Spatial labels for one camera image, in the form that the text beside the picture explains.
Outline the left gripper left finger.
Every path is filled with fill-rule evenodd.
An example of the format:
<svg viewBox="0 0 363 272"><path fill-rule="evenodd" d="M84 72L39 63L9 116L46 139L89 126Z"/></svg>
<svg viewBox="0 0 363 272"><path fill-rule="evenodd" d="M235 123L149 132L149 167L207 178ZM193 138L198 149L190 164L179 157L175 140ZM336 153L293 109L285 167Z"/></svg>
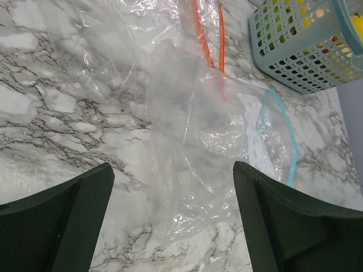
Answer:
<svg viewBox="0 0 363 272"><path fill-rule="evenodd" d="M114 180L103 163L1 205L1 271L88 271Z"/></svg>

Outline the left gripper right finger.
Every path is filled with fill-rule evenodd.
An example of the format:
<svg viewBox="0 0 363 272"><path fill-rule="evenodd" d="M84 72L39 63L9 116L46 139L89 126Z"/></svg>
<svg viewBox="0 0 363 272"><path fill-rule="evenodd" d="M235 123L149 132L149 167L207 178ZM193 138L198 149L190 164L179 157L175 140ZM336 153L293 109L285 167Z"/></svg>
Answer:
<svg viewBox="0 0 363 272"><path fill-rule="evenodd" d="M362 271L362 211L282 184L244 162L233 168L253 271Z"/></svg>

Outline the clear bag blue zipper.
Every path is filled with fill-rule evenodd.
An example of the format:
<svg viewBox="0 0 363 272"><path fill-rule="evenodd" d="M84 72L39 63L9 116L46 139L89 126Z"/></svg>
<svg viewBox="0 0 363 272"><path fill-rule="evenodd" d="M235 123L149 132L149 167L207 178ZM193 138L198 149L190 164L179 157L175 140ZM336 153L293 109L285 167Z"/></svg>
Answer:
<svg viewBox="0 0 363 272"><path fill-rule="evenodd" d="M237 219L235 162L291 185L297 143L274 90L229 77L170 40L150 58L151 224L165 248Z"/></svg>

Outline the clear bag red zipper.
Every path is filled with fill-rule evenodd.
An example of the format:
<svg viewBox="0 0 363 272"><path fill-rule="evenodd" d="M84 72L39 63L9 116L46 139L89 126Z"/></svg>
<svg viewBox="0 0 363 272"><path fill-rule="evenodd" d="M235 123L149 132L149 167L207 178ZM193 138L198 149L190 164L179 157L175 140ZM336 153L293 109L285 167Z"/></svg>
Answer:
<svg viewBox="0 0 363 272"><path fill-rule="evenodd" d="M64 89L125 110L145 102L151 53L163 40L225 66L220 1L38 1Z"/></svg>

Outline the teal plastic basket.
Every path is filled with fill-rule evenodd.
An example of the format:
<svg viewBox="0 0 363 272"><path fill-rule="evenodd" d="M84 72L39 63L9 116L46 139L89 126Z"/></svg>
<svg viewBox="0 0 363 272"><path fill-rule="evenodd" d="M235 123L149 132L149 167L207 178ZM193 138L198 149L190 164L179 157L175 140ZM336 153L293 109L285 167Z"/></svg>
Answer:
<svg viewBox="0 0 363 272"><path fill-rule="evenodd" d="M362 1L265 1L248 19L254 63L300 94L362 79Z"/></svg>

